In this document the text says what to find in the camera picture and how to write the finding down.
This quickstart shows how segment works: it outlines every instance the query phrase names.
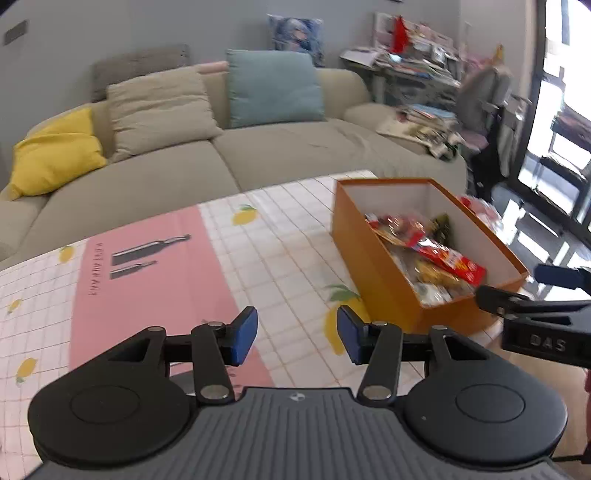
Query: orange box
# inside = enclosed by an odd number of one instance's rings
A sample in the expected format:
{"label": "orange box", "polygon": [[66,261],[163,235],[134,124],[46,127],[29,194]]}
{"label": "orange box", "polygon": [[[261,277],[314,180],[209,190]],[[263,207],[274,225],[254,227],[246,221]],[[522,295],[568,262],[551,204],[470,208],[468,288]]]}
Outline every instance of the orange box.
{"label": "orange box", "polygon": [[444,305],[421,305],[365,214],[449,215],[456,249],[486,268],[485,283],[517,292],[528,271],[468,208],[432,179],[359,179],[336,184],[332,235],[371,318],[395,323],[407,333],[447,325],[463,335],[490,327],[496,316],[478,309],[474,295]]}

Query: office chair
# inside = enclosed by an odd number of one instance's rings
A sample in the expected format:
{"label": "office chair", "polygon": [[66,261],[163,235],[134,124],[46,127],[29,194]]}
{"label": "office chair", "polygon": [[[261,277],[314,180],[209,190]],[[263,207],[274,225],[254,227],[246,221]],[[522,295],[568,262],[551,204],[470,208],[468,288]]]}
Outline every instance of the office chair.
{"label": "office chair", "polygon": [[469,190],[487,202],[491,201],[492,187],[505,180],[503,173],[508,175],[508,171],[502,171],[508,168],[501,168],[499,137],[511,80],[511,72],[504,65],[487,65],[468,74],[457,95],[455,113],[472,176]]}

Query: lemon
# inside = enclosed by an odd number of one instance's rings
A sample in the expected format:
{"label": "lemon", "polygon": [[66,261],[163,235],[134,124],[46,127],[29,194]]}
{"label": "lemon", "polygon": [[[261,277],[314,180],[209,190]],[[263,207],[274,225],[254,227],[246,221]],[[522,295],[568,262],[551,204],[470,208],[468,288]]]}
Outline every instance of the lemon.
{"label": "lemon", "polygon": [[258,212],[256,208],[251,205],[240,205],[240,211],[236,212],[232,217],[234,225],[246,225],[256,219]]}
{"label": "lemon", "polygon": [[68,262],[74,256],[74,247],[68,245],[60,250],[60,263]]}
{"label": "lemon", "polygon": [[17,299],[15,301],[13,301],[9,306],[8,306],[8,313],[12,313],[14,312],[18,306],[22,303],[21,299]]}
{"label": "lemon", "polygon": [[17,370],[17,385],[25,381],[25,378],[33,373],[37,360],[35,358],[27,358],[22,361],[21,366]]}
{"label": "lemon", "polygon": [[329,301],[338,302],[326,314],[324,318],[324,334],[329,341],[333,352],[336,355],[343,355],[345,353],[345,346],[340,339],[339,332],[336,327],[336,312],[340,306],[347,305],[353,310],[361,320],[365,323],[370,323],[369,313],[365,308],[365,304],[361,297],[354,291],[342,284],[329,285],[327,288],[332,288],[333,293],[330,295]]}

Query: red bag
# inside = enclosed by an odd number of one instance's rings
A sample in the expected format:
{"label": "red bag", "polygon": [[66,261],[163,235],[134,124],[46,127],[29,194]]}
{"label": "red bag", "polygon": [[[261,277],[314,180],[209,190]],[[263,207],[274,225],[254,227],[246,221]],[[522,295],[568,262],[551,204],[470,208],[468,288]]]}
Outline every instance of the red bag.
{"label": "red bag", "polygon": [[413,248],[438,267],[466,280],[473,287],[477,287],[484,280],[486,268],[430,238],[419,240]]}
{"label": "red bag", "polygon": [[402,15],[394,21],[394,29],[392,30],[392,53],[401,54],[408,45],[408,34]]}

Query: beige pillow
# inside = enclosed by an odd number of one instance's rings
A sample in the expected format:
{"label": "beige pillow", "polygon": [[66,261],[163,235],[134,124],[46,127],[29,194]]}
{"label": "beige pillow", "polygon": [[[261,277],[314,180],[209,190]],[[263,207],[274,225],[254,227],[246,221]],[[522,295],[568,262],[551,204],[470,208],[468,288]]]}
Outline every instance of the beige pillow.
{"label": "beige pillow", "polygon": [[222,133],[197,66],[151,73],[107,88],[115,155],[134,155]]}

